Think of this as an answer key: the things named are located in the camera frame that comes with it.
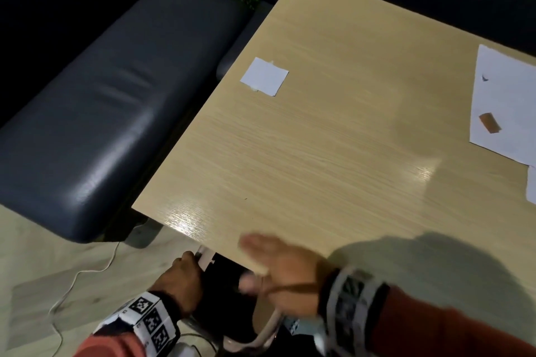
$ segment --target floor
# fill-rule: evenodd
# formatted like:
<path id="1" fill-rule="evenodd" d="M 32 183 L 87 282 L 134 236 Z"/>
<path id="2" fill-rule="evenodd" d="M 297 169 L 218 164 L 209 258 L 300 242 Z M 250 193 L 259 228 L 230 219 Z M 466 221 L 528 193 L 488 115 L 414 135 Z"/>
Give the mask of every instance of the floor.
<path id="1" fill-rule="evenodd" d="M 65 241 L 0 206 L 0 353 L 6 357 L 50 357 L 58 344 L 47 311 L 71 284 L 75 273 L 101 269 L 115 243 L 78 245 Z M 120 244 L 111 267 L 81 274 L 55 322 L 64 335 L 57 356 L 72 356 L 98 322 L 124 301 L 143 292 L 174 258 L 199 245 L 164 227 L 143 250 Z M 182 326 L 181 332 L 189 329 Z M 204 340 L 188 338 L 203 357 L 213 352 Z"/>

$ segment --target cable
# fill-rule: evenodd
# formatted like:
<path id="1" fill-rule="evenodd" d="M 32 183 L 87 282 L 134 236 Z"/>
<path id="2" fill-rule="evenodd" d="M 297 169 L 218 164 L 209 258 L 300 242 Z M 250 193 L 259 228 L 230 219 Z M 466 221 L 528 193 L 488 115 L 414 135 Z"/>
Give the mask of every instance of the cable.
<path id="1" fill-rule="evenodd" d="M 199 351 L 199 349 L 197 348 L 197 346 L 195 346 L 195 345 L 192 344 L 190 347 L 193 347 L 194 349 L 196 349 L 196 352 L 197 352 L 197 354 L 199 354 L 199 357 L 203 357 L 203 355 L 201 354 L 201 352 Z"/>
<path id="2" fill-rule="evenodd" d="M 56 347 L 56 351 L 54 353 L 52 353 L 52 355 L 50 357 L 54 357 L 57 354 L 57 352 L 59 351 L 59 349 L 62 346 L 62 344 L 63 344 L 63 336 L 59 332 L 59 330 L 56 327 L 56 325 L 54 324 L 54 313 L 56 313 L 57 308 L 59 308 L 61 306 L 61 304 L 67 299 L 67 296 L 69 295 L 69 293 L 71 292 L 71 290 L 75 286 L 75 282 L 76 282 L 76 279 L 78 278 L 78 275 L 80 275 L 80 274 L 82 274 L 84 272 L 103 272 L 103 271 L 106 271 L 108 268 L 110 268 L 112 262 L 115 259 L 115 255 L 117 254 L 117 247 L 119 247 L 119 242 L 117 242 L 117 245 L 114 248 L 114 252 L 111 255 L 110 261 L 108 261 L 108 264 L 102 270 L 83 270 L 83 271 L 78 271 L 76 273 L 76 275 L 75 275 L 75 278 L 72 280 L 72 284 L 69 287 L 69 289 L 67 290 L 67 292 L 65 292 L 63 294 L 63 296 L 61 298 L 59 298 L 56 301 L 56 303 L 54 305 L 52 305 L 52 307 L 48 310 L 47 316 L 50 318 L 50 325 L 52 326 L 52 329 L 54 330 L 54 333 L 56 333 L 58 335 L 58 337 L 59 337 L 59 344 Z"/>
<path id="3" fill-rule="evenodd" d="M 216 349 L 216 346 L 214 346 L 212 344 L 212 342 L 210 340 L 208 340 L 205 336 L 201 336 L 200 334 L 197 334 L 197 333 L 184 333 L 181 335 L 181 337 L 186 337 L 186 336 L 194 336 L 194 337 L 200 337 L 201 339 L 205 340 L 207 343 L 210 344 L 210 346 L 212 347 L 212 350 L 214 350 L 214 353 L 218 353 L 218 350 Z"/>

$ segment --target right hand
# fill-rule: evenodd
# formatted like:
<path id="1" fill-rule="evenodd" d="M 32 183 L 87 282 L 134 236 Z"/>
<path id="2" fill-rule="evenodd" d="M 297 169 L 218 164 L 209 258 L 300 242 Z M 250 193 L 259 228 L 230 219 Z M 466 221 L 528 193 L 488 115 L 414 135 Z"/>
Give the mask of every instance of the right hand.
<path id="1" fill-rule="evenodd" d="M 268 268 L 264 277 L 247 273 L 238 285 L 242 293 L 267 297 L 282 313 L 314 317 L 318 296 L 335 266 L 323 256 L 297 245 L 263 234 L 244 234 L 240 248 Z"/>

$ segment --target brown tape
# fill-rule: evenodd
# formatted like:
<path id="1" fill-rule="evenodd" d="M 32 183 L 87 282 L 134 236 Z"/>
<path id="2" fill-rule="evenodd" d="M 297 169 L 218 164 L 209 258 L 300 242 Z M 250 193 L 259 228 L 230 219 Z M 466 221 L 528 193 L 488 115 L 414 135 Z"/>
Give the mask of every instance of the brown tape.
<path id="1" fill-rule="evenodd" d="M 502 130 L 491 113 L 481 114 L 479 119 L 490 133 L 498 133 Z"/>

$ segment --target wristband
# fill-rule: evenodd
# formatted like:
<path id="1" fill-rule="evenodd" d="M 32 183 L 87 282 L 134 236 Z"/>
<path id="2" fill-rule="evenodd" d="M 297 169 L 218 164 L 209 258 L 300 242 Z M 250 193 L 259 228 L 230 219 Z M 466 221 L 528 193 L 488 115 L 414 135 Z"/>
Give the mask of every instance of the wristband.
<path id="1" fill-rule="evenodd" d="M 171 319 L 163 301 L 156 295 L 144 292 L 128 301 L 104 319 L 94 330 L 98 336 L 107 325 L 120 321 L 125 331 L 132 331 L 143 344 L 147 357 L 162 357 L 177 343 L 180 332 Z"/>

